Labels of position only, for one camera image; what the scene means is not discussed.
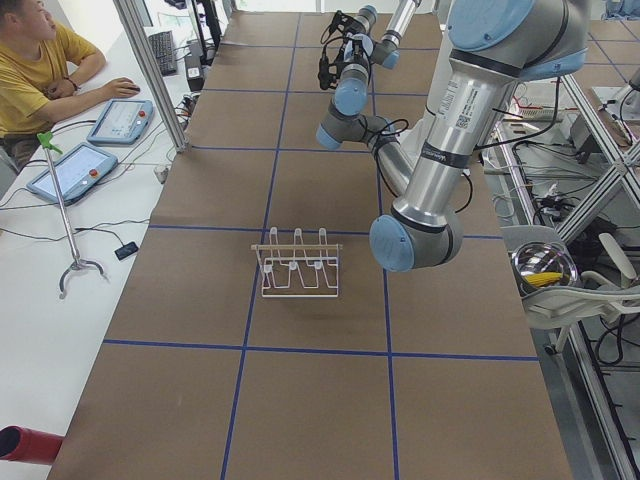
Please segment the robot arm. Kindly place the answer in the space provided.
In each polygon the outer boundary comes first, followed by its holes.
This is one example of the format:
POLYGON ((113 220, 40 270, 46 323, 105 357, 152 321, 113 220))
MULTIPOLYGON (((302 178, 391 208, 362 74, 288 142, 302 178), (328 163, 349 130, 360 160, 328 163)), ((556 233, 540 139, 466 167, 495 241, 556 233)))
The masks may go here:
POLYGON ((586 58, 587 1, 456 1, 451 5, 423 119, 400 140, 391 123, 364 113, 374 65, 393 68, 417 10, 401 2, 380 40, 377 13, 336 16, 343 34, 334 61, 319 63, 319 81, 334 94, 317 132, 328 149, 366 145, 394 194, 388 214, 371 225, 369 243, 386 270, 444 264, 458 253, 462 227, 450 199, 473 152, 485 145, 497 110, 520 82, 561 77, 586 58))
POLYGON ((400 57, 399 45, 421 1, 401 1, 379 41, 371 36, 378 14, 371 5, 362 7, 346 27, 344 60, 353 62, 359 55, 372 64, 393 69, 400 57))

